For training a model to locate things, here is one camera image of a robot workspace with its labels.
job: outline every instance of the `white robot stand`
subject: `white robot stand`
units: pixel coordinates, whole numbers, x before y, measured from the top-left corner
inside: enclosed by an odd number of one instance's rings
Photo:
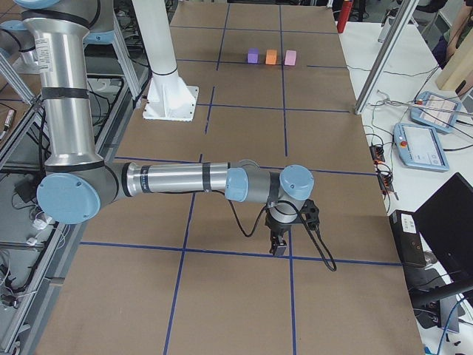
[[[133,6],[153,72],[143,117],[192,121],[199,88],[179,76],[164,1],[133,0]]]

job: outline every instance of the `person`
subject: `person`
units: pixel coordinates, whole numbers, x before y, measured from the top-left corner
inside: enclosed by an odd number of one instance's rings
[[[432,50],[432,54],[441,68],[445,67],[461,42],[469,34],[473,26],[472,10],[473,0],[465,0],[465,3],[458,11],[452,28],[440,36],[437,45]]]

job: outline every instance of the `orange block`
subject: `orange block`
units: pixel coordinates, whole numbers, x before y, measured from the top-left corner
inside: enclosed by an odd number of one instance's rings
[[[266,50],[266,64],[274,65],[278,58],[277,50]]]

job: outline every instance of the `red cylinder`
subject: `red cylinder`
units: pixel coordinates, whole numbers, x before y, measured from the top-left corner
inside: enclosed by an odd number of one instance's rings
[[[345,25],[347,24],[348,18],[350,17],[350,12],[352,10],[353,1],[345,0],[341,6],[340,16],[338,17],[337,30],[338,33],[343,33],[345,31]]]

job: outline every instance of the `blue cable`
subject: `blue cable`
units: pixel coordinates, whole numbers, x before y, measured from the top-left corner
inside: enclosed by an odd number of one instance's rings
[[[452,319],[453,312],[455,311],[455,309],[458,308],[458,306],[464,300],[465,300],[464,298],[462,298],[461,300],[458,300],[457,303],[455,303],[455,305],[453,306],[452,310],[450,311],[449,317],[446,319],[445,328],[443,328],[442,336],[440,337],[440,342],[438,343],[437,353],[435,355],[440,355],[440,350],[441,350],[442,344],[443,344],[443,338],[445,337],[446,331],[449,328],[449,324],[450,324],[450,320]]]

